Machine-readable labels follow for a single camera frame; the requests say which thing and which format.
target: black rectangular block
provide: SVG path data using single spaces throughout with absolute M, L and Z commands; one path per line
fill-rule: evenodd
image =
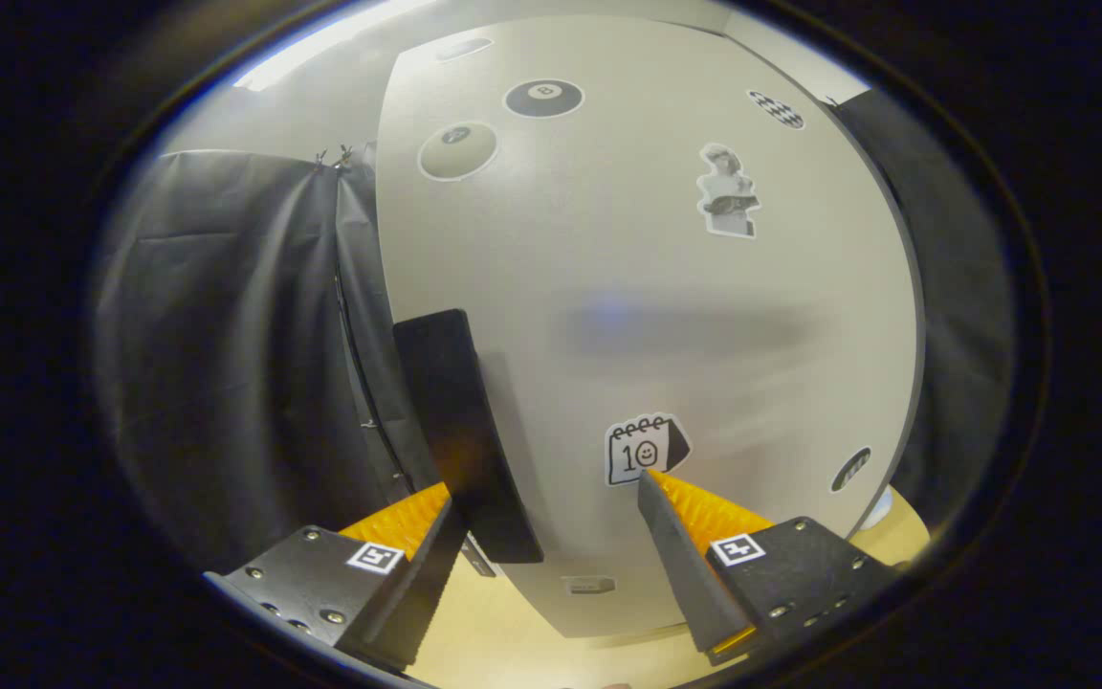
M 760 649 L 834 627 L 896 577 L 812 518 L 716 541 L 706 558 L 756 625 Z
M 293 627 L 336 646 L 380 613 L 409 567 L 402 552 L 306 526 L 224 579 Z
M 395 323 L 402 374 L 433 462 L 478 547 L 493 562 L 542 562 L 490 415 L 467 314 Z

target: printed number 10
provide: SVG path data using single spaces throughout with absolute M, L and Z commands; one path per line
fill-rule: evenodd
M 635 471 L 635 466 L 631 466 L 631 448 L 624 448 L 624 456 L 627 457 L 628 467 L 627 471 Z M 650 444 L 650 442 L 641 442 L 635 449 L 635 463 L 644 467 L 651 467 L 657 463 L 657 450 Z

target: statue sticker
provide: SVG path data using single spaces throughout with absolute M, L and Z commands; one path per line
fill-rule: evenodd
M 695 180 L 704 195 L 696 206 L 704 215 L 704 227 L 713 235 L 756 238 L 756 226 L 747 217 L 748 211 L 759 208 L 756 183 L 744 173 L 738 154 L 728 146 L 707 143 L 700 158 L 713 169 Z

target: smiley face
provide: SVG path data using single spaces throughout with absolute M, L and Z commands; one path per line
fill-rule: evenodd
M 652 444 L 652 442 L 648 440 L 640 442 L 639 445 L 635 446 L 635 461 L 644 467 L 651 467 L 652 465 L 656 465 L 657 445 Z

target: black fabric backdrop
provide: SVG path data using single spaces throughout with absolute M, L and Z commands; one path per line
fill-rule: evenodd
M 879 166 L 921 273 L 921 398 L 892 484 L 934 531 L 958 514 L 1002 434 L 1014 383 L 1015 316 L 997 223 L 943 146 L 879 90 L 836 117 Z
M 228 571 L 408 494 L 383 429 L 361 431 L 337 291 L 342 272 L 356 330 L 388 332 L 366 299 L 380 262 L 352 270 L 375 217 L 366 165 L 226 151 L 159 158 L 123 202 L 93 280 L 97 392 L 119 464 L 193 566 Z M 386 353 L 364 341 L 375 369 Z M 385 413 L 411 457 L 417 427 L 400 402 Z

